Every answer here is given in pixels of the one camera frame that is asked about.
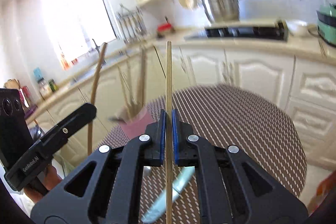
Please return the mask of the person's left hand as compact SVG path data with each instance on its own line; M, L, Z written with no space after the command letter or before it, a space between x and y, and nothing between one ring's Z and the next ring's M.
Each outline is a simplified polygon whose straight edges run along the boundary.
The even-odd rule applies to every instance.
M39 202L50 190L62 182L54 166L48 165L43 172L44 177L38 177L24 187L26 196L34 203Z

